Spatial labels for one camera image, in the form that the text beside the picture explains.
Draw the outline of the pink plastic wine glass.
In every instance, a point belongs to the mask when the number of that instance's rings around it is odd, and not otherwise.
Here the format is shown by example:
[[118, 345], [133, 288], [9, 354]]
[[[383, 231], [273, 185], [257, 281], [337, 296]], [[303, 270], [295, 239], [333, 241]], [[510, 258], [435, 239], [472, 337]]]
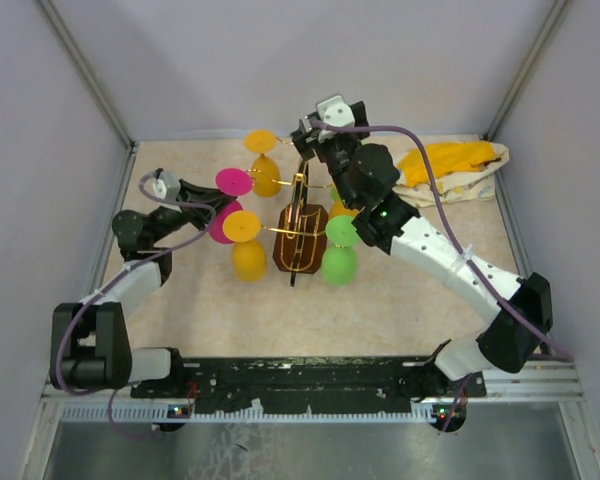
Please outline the pink plastic wine glass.
[[249, 173], [239, 168], [225, 168], [215, 177], [218, 189], [228, 197], [226, 206], [220, 208], [211, 224], [209, 234], [217, 243], [228, 245], [232, 241], [223, 233], [224, 220], [232, 213], [243, 209], [238, 198], [251, 192], [253, 180]]

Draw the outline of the yellow wine glass hung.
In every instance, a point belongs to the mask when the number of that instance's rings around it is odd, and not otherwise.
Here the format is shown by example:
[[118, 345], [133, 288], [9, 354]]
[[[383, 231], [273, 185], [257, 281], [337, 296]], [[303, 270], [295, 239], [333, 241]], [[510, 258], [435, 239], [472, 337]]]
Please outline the yellow wine glass hung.
[[250, 174], [254, 181], [253, 192], [260, 197], [274, 197], [281, 190], [279, 167], [269, 156], [276, 143], [275, 134], [268, 130], [252, 131], [244, 140], [245, 147], [257, 155], [251, 165]]

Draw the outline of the green wine glass hung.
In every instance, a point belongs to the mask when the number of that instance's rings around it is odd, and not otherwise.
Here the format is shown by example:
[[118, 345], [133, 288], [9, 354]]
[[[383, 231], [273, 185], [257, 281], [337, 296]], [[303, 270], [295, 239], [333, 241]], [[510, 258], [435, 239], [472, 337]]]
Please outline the green wine glass hung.
[[331, 198], [332, 198], [332, 200], [333, 200], [334, 202], [337, 202], [337, 201], [339, 201], [339, 200], [340, 200], [339, 193], [338, 193], [338, 191], [337, 191], [337, 188], [336, 188], [334, 185], [331, 185], [331, 190], [330, 190], [330, 192], [331, 192]]

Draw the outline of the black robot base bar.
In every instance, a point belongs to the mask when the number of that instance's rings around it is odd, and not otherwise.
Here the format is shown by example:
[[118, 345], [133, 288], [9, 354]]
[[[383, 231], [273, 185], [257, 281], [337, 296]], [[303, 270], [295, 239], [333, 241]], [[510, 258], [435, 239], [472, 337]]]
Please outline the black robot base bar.
[[454, 394], [462, 386], [450, 380], [430, 356], [188, 357], [172, 376], [143, 381], [131, 389], [136, 399], [203, 399], [213, 394], [396, 390], [413, 398]]

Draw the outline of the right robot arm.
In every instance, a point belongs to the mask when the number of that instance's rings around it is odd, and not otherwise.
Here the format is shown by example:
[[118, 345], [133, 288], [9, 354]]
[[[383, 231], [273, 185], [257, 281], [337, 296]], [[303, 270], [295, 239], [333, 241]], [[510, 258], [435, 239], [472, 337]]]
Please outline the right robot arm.
[[495, 367], [515, 374], [541, 344], [552, 320], [550, 284], [538, 273], [526, 278], [482, 260], [460, 245], [450, 227], [437, 230], [395, 192], [400, 173], [386, 146], [369, 143], [375, 132], [363, 102], [333, 96], [302, 117], [291, 140], [305, 160], [327, 166], [340, 199], [357, 210], [360, 239], [410, 262], [462, 297], [485, 321], [483, 330], [446, 343], [426, 372], [428, 387], [450, 395], [469, 374]]

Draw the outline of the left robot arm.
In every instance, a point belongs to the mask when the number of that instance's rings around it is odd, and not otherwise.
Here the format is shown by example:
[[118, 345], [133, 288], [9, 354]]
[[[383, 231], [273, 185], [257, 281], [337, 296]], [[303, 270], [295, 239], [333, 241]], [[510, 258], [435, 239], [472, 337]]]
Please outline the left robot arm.
[[164, 395], [181, 394], [188, 384], [179, 351], [173, 347], [133, 349], [126, 321], [170, 278], [174, 248], [160, 241], [186, 225], [202, 238], [233, 197], [184, 180], [157, 180], [150, 213], [121, 210], [111, 229], [124, 263], [105, 285], [78, 302], [59, 304], [52, 315], [49, 377], [58, 390], [87, 395], [153, 383]]

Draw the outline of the wooden rack base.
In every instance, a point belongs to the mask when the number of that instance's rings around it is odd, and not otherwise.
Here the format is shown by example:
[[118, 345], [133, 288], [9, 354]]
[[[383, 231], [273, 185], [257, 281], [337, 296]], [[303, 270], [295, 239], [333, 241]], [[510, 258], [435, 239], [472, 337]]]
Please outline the wooden rack base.
[[292, 206], [287, 205], [280, 212], [273, 261], [282, 272], [315, 274], [321, 267], [327, 247], [328, 213], [321, 205], [308, 204], [300, 218], [292, 223], [291, 210]]

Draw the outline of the yellow patterned folded cloth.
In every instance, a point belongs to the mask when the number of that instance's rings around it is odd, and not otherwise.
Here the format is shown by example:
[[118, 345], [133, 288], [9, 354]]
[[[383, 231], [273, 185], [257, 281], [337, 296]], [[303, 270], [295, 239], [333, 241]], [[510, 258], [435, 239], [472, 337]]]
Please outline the yellow patterned folded cloth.
[[[487, 141], [441, 142], [426, 146], [442, 203], [488, 200], [495, 196], [495, 172], [510, 159], [509, 149]], [[429, 176], [418, 148], [396, 163], [401, 177], [394, 191], [416, 207], [434, 206]]]

